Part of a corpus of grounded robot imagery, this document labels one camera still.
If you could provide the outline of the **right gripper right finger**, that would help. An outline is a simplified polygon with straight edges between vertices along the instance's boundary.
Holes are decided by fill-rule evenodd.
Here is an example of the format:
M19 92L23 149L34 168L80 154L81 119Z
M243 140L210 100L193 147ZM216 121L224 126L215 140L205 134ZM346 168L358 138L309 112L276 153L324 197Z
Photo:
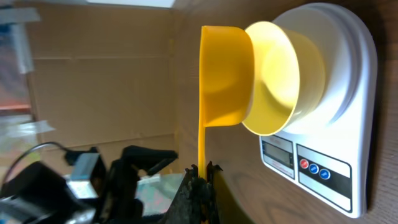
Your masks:
M206 171L210 188L210 201L206 205L208 223L253 224L253 220L241 208L221 175L223 169L210 161Z

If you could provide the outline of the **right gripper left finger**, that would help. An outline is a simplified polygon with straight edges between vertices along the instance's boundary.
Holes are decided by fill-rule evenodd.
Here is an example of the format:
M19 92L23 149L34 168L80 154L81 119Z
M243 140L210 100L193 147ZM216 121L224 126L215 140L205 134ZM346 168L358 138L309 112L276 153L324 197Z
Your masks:
M185 176L177 193L159 224L201 224L206 222L203 211L202 188L205 181L198 175L198 167L185 169Z

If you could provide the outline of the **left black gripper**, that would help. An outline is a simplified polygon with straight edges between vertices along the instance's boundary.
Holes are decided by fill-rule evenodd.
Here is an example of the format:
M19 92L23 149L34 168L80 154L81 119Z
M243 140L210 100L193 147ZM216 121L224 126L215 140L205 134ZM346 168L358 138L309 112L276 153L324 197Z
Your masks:
M139 170L157 174L178 158L175 151L128 146L111 165L98 223L145 223L143 203L136 199Z

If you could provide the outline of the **yellow measuring scoop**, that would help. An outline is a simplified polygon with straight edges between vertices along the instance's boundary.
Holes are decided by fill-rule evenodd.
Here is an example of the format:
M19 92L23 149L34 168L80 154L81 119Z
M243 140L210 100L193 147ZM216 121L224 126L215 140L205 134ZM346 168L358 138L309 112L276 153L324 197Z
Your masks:
M199 59L198 175L207 178L206 128L245 119L254 86L254 51L238 27L203 26Z

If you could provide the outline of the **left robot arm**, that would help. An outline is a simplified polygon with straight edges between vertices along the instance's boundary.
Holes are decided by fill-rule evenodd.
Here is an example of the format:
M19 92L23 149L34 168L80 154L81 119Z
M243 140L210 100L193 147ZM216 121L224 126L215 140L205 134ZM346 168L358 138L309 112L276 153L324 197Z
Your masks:
M96 147L67 149L69 178L34 162L3 180L1 211L21 223L147 223L136 198L139 171L155 175L177 157L175 151L128 146L106 168Z

